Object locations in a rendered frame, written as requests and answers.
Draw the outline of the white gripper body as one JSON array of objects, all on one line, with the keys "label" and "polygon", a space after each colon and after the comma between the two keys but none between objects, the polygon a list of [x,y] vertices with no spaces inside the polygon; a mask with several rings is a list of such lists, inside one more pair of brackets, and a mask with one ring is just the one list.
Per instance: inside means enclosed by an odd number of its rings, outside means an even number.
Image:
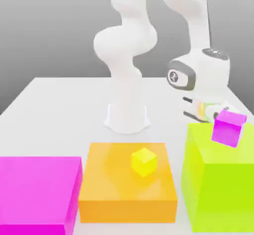
[{"label": "white gripper body", "polygon": [[230,106],[227,102],[212,104],[205,109],[206,120],[215,120],[222,110],[229,110]]}]

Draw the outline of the small magenta cube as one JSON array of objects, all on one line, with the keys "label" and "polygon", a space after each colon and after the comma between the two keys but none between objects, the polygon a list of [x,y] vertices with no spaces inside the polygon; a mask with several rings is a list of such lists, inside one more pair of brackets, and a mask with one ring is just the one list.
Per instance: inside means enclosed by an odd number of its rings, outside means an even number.
[{"label": "small magenta cube", "polygon": [[222,110],[214,120],[211,140],[237,148],[242,138],[247,116]]}]

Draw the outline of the small yellow cube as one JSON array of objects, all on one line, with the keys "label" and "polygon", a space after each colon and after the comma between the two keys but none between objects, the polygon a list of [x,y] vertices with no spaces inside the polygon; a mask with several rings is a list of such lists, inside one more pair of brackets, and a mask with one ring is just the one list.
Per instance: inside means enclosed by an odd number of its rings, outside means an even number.
[{"label": "small yellow cube", "polygon": [[141,148],[131,155],[131,168],[146,177],[157,169],[157,155],[147,148]]}]

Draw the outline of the large lime green box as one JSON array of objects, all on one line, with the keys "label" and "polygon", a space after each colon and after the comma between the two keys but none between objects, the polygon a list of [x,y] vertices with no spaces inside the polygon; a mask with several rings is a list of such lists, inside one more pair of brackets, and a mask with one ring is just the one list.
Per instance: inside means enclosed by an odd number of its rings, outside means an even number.
[{"label": "large lime green box", "polygon": [[189,123],[181,188],[193,232],[254,233],[254,125],[237,148],[211,140],[210,123]]}]

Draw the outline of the large orange box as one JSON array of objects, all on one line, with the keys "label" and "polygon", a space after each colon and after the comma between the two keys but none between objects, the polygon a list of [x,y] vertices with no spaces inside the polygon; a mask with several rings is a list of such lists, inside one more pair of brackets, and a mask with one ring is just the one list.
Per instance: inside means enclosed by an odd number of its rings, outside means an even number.
[{"label": "large orange box", "polygon": [[[147,177],[131,168],[145,147],[157,156]],[[79,194],[81,223],[174,223],[177,194],[164,143],[91,143]]]}]

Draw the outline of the large magenta box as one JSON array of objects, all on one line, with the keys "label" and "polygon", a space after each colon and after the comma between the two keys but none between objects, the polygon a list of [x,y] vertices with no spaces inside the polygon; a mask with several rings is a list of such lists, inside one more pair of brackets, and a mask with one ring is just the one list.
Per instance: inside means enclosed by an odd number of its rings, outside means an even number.
[{"label": "large magenta box", "polygon": [[73,235],[81,157],[0,157],[0,235]]}]

